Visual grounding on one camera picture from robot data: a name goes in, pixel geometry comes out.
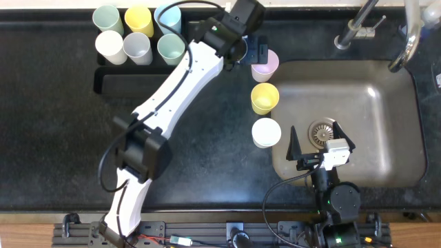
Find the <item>plastic cup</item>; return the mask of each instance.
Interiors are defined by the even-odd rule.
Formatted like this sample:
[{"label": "plastic cup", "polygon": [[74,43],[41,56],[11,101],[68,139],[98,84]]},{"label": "plastic cup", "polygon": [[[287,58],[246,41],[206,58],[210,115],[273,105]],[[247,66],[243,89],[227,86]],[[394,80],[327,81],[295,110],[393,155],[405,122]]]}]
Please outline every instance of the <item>plastic cup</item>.
[{"label": "plastic cup", "polygon": [[149,65],[153,60],[149,37],[143,33],[135,32],[127,35],[123,49],[137,65]]},{"label": "plastic cup", "polygon": [[168,65],[178,65],[184,57],[185,45],[175,34],[166,34],[158,41],[158,52]]},{"label": "plastic cup", "polygon": [[[158,23],[158,26],[163,34],[173,34],[170,30],[161,26],[158,22],[159,14],[166,7],[168,7],[168,5],[169,4],[161,5],[154,11],[154,20]],[[169,10],[164,12],[164,14],[161,16],[161,22],[171,27],[176,32],[181,33],[181,10],[178,8],[178,6],[171,7]]]},{"label": "plastic cup", "polygon": [[271,118],[258,119],[251,133],[254,144],[259,148],[268,148],[277,144],[282,136],[279,124]]},{"label": "plastic cup", "polygon": [[256,114],[268,114],[278,103],[277,88],[271,83],[259,83],[251,91],[251,102]]},{"label": "plastic cup", "polygon": [[92,20],[96,27],[101,31],[113,30],[121,36],[124,34],[123,22],[119,16],[119,11],[114,6],[101,6],[94,11]]},{"label": "plastic cup", "polygon": [[272,50],[268,50],[268,63],[265,65],[251,65],[253,79],[263,83],[267,82],[278,68],[278,56]]},{"label": "plastic cup", "polygon": [[133,6],[124,15],[125,23],[133,32],[142,32],[148,37],[153,36],[152,13],[146,6]]},{"label": "plastic cup", "polygon": [[95,40],[95,48],[114,65],[120,65],[127,60],[123,50],[123,37],[116,31],[100,33]]}]

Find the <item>white wall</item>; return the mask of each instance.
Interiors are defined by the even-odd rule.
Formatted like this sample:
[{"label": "white wall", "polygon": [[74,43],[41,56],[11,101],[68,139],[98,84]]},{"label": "white wall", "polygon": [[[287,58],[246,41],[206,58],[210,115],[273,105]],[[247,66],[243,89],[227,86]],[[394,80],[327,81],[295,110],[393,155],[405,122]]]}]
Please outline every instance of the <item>white wall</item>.
[{"label": "white wall", "polygon": [[[167,0],[0,0],[0,9],[22,9],[22,8],[97,8],[110,4],[119,8],[127,8],[134,4],[143,3],[153,8]],[[236,0],[212,0],[225,6],[227,2],[232,4]],[[348,7],[362,6],[367,0],[259,0],[265,6],[291,6],[291,7]],[[420,0],[421,6],[427,6],[433,1],[441,0]],[[380,0],[377,6],[403,6],[403,0]]]}]

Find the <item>wooden surface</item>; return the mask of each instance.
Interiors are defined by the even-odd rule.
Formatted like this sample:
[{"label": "wooden surface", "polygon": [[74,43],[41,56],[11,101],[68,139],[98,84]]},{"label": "wooden surface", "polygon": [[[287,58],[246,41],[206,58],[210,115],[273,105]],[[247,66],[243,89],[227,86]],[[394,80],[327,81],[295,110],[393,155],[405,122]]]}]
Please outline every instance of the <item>wooden surface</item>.
[{"label": "wooden surface", "polygon": [[[0,225],[0,248],[49,248],[52,224]],[[441,223],[392,223],[393,246],[441,248]]]}]

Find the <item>blue cup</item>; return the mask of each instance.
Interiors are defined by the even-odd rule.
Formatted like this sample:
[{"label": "blue cup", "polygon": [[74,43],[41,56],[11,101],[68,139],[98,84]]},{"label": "blue cup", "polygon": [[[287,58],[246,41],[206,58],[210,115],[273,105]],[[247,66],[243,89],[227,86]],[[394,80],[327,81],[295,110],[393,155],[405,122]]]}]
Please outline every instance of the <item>blue cup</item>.
[{"label": "blue cup", "polygon": [[[172,34],[167,28],[162,27],[158,22],[159,14],[170,4],[165,4],[159,6],[154,11],[154,20],[158,23],[159,28],[163,32],[163,34]],[[173,6],[161,16],[161,22],[165,25],[171,27],[173,30],[177,31],[179,34],[181,33],[181,10],[179,10],[178,6]]]}]

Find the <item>light purple cup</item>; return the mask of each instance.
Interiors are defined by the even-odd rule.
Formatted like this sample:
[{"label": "light purple cup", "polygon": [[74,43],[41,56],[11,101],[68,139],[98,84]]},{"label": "light purple cup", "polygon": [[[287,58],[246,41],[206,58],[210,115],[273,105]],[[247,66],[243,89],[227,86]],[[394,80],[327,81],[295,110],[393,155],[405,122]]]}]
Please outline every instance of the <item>light purple cup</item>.
[{"label": "light purple cup", "polygon": [[266,83],[278,68],[278,56],[268,49],[268,63],[265,65],[251,65],[253,79],[259,83]]}]

